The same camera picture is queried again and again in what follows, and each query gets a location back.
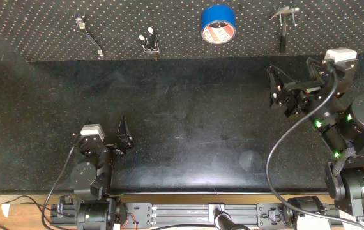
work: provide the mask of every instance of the tape label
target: tape label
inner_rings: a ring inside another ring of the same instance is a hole
[[[234,36],[235,28],[224,22],[214,22],[205,27],[203,38],[213,44],[221,44],[230,41]]]

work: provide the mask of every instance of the pegboard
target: pegboard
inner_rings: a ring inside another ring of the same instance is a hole
[[[237,35],[212,45],[201,36],[204,9],[224,4],[236,15]],[[105,59],[151,59],[138,42],[153,26],[160,58],[276,56],[280,23],[273,7],[297,5],[297,26],[289,18],[285,55],[324,54],[347,47],[364,53],[362,0],[0,0],[0,36],[27,61],[98,59],[96,48],[76,29],[74,14],[86,14],[86,28]]]

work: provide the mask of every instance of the blue tape roll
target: blue tape roll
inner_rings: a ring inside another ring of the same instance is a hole
[[[201,28],[202,37],[207,42],[226,43],[236,35],[236,17],[228,6],[211,6],[202,13]]]

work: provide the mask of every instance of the black tabletop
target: black tabletop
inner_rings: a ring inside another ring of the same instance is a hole
[[[0,60],[0,193],[44,194],[87,120],[116,140],[127,117],[135,149],[116,159],[115,193],[268,192],[264,164],[300,117],[269,107],[266,67],[307,79],[306,56],[62,61]],[[364,54],[346,105],[364,93]],[[309,123],[279,147],[274,185],[325,192],[332,154]],[[73,157],[57,193],[69,194]]]

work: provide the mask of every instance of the blue tape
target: blue tape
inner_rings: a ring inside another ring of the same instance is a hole
[[[228,6],[223,5],[211,6],[204,10],[202,13],[201,34],[210,43],[230,41],[236,35],[236,17],[234,12]]]

